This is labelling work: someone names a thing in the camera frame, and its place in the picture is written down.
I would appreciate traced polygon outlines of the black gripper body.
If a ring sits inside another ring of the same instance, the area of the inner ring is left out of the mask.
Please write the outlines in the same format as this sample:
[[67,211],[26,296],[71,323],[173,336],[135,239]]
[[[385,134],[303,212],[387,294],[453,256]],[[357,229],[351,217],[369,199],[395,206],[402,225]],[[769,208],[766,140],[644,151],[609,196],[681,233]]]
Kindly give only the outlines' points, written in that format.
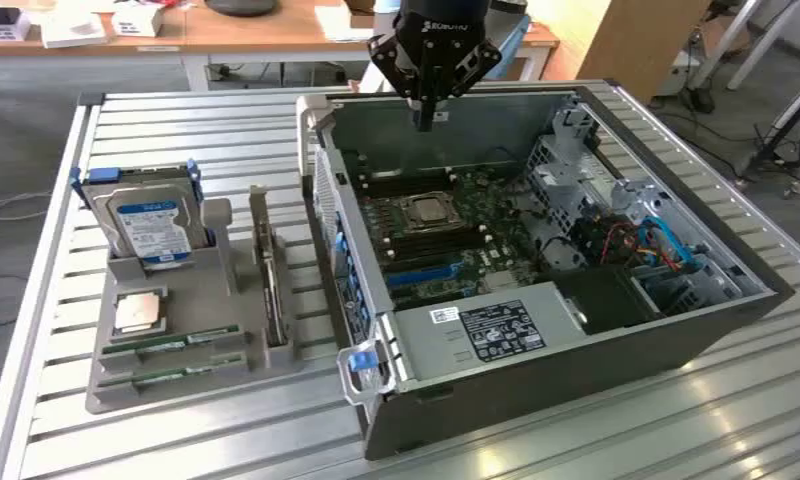
[[423,94],[423,46],[427,41],[458,40],[466,44],[487,39],[486,1],[403,1],[393,21],[393,35],[417,67]]

